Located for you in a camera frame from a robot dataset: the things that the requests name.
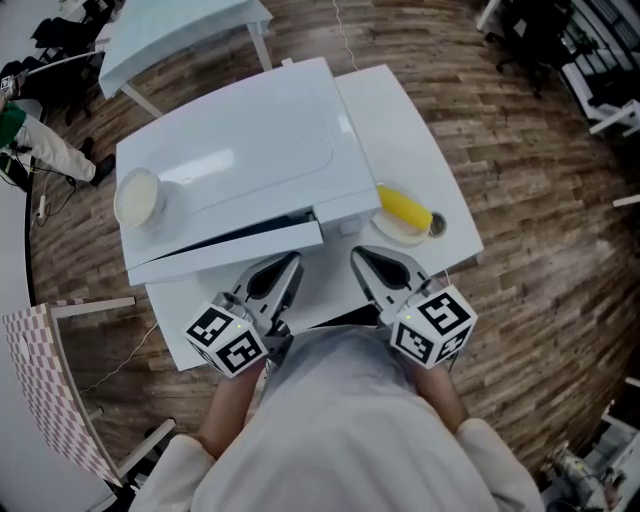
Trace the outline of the white microwave oven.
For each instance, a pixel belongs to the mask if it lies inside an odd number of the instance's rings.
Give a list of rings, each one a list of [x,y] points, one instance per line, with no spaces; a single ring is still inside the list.
[[[379,210],[373,172],[323,58],[263,72],[195,99],[121,140],[116,175],[156,175],[165,208],[149,233],[121,232],[134,269],[291,214],[349,234]]]

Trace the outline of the white metal rack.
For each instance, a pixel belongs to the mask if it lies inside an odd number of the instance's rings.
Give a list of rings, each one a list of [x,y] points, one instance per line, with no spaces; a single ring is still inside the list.
[[[596,49],[564,65],[561,78],[595,135],[615,124],[640,131],[640,53]]]

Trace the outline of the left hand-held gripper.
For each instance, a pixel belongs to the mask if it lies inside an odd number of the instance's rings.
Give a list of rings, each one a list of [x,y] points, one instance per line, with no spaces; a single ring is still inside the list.
[[[293,335],[279,317],[294,300],[304,274],[293,251],[249,267],[232,287],[204,303],[184,328],[201,358],[233,378],[264,358],[281,362]]]

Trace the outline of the person's black trousers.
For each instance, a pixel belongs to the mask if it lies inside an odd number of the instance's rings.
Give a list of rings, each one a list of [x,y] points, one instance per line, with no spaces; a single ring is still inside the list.
[[[367,305],[345,315],[345,323],[361,326],[377,326],[379,311],[373,305]]]

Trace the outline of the yellow corn cob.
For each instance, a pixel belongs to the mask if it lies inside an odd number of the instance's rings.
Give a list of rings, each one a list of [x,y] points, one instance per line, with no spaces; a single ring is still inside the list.
[[[433,215],[426,207],[387,185],[378,185],[377,192],[385,212],[417,230],[429,230]]]

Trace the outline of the person's right forearm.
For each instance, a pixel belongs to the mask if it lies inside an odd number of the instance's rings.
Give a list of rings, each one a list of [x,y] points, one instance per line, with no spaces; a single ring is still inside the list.
[[[438,365],[431,369],[418,367],[414,371],[413,381],[418,394],[434,408],[452,434],[469,419],[469,413],[445,366]]]

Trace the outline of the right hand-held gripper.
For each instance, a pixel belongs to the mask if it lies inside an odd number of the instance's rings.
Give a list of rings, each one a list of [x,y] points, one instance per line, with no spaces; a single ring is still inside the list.
[[[355,247],[350,265],[399,354],[430,369],[464,347],[477,314],[455,286],[428,280],[411,256],[384,247]]]

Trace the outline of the white microwave door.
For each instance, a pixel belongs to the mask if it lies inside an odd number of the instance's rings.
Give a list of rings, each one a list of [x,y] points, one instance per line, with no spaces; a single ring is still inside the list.
[[[323,245],[320,224],[305,222],[239,239],[208,245],[154,260],[128,271],[129,283],[140,285],[235,263]]]

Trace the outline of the black office chair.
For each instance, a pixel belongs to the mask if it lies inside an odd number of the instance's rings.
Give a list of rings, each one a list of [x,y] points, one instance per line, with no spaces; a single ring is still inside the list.
[[[71,125],[81,114],[89,117],[89,89],[97,82],[95,43],[110,21],[114,0],[86,0],[84,17],[71,21],[62,17],[42,21],[31,38],[40,58],[12,61],[0,69],[0,91],[13,92],[17,99],[40,103],[47,111],[65,109],[65,123]]]
[[[571,18],[570,0],[506,0],[500,16],[502,35],[486,35],[509,53],[495,69],[502,73],[507,64],[518,64],[528,77],[533,96],[541,98],[542,83],[551,70],[560,70],[571,61],[563,43],[563,33]]]

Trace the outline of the white round bowl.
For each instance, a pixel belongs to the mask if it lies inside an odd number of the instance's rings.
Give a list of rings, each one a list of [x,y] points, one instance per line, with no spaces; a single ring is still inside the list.
[[[131,170],[117,185],[116,219],[127,230],[153,230],[184,209],[183,188],[146,168]]]

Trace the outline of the person's left forearm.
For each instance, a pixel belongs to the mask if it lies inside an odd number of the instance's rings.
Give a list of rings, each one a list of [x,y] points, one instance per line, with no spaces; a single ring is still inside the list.
[[[235,377],[223,377],[195,439],[215,459],[226,451],[244,428],[264,363],[256,364]]]

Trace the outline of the white plate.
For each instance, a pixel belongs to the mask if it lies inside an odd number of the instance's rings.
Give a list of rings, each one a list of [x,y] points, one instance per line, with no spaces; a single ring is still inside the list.
[[[372,218],[372,224],[381,235],[398,245],[417,246],[429,238],[428,230],[415,228],[385,210]]]

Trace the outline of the pink checkered table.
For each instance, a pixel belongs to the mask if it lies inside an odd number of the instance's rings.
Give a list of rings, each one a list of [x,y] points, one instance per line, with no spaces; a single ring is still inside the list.
[[[93,426],[102,412],[89,413],[75,385],[59,321],[134,304],[133,297],[94,302],[74,299],[43,303],[2,317],[10,359],[46,445],[78,468],[119,487],[127,473],[174,430],[176,422],[165,420],[122,462],[114,462]],[[20,334],[29,343],[29,362],[18,351],[16,338]]]

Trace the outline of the white table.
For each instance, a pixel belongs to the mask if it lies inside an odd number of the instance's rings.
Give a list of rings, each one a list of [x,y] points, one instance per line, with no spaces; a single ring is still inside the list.
[[[125,0],[99,74],[105,98],[122,92],[150,115],[163,112],[133,85],[148,68],[212,37],[247,29],[262,69],[272,69],[264,36],[273,16],[260,0]]]
[[[284,320],[293,333],[324,324],[366,306],[349,255],[358,245],[404,252],[430,276],[475,256],[483,249],[472,215],[442,152],[413,102],[386,66],[343,75],[337,80],[376,182],[398,188],[424,207],[440,213],[446,232],[417,246],[398,245],[373,224],[359,233],[328,238],[322,246],[302,249],[304,276]],[[199,307],[220,291],[229,291],[258,259],[202,270],[149,283],[154,314],[177,370],[204,360],[183,334]]]

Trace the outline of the person's light shirt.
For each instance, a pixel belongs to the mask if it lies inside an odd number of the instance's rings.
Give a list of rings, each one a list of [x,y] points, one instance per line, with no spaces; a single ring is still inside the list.
[[[220,458],[197,431],[175,436],[130,512],[545,512],[488,423],[446,428],[414,386],[418,367],[371,328],[298,336],[264,367]]]

